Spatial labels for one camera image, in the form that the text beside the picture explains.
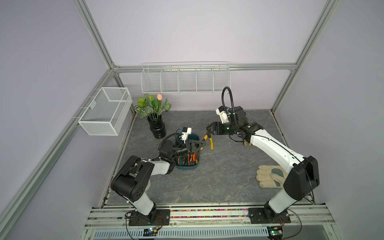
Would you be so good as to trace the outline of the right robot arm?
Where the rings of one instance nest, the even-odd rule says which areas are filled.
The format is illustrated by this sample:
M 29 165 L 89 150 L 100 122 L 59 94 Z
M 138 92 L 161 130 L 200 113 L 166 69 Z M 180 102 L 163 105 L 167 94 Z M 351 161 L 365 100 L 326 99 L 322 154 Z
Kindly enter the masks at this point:
M 209 124 L 207 133 L 240 137 L 244 142 L 261 149 L 288 174 L 283 188 L 265 204 L 266 218 L 278 217 L 320 185 L 316 158 L 296 153 L 272 137 L 258 123 L 250 123 L 243 108 L 220 106 L 216 109 L 216 114 L 220 121 Z

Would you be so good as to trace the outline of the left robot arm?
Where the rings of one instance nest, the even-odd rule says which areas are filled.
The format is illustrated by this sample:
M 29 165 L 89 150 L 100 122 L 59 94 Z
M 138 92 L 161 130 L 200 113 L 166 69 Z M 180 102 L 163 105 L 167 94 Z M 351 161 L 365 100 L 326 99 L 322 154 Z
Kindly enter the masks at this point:
M 151 176 L 170 174 L 178 158 L 193 156 L 206 141 L 186 140 L 180 147 L 166 140 L 160 144 L 159 157 L 153 160 L 130 156 L 111 182 L 111 189 L 123 197 L 144 217 L 152 217 L 156 204 L 148 197 Z

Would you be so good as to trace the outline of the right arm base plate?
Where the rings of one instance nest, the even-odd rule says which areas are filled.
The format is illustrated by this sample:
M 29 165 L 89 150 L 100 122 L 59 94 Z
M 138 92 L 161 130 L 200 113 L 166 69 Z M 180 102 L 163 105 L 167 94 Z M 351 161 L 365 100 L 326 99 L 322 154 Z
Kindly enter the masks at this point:
M 289 224 L 291 218 L 288 210 L 275 213 L 269 208 L 249 208 L 248 215 L 251 224 Z

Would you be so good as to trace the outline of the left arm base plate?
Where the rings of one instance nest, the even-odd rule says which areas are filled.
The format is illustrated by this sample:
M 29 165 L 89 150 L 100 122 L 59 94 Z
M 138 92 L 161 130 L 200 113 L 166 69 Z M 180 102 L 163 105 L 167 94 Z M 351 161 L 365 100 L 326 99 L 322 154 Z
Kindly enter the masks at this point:
M 169 209 L 153 210 L 147 216 L 138 211 L 131 211 L 130 214 L 129 226 L 168 226 L 171 219 Z

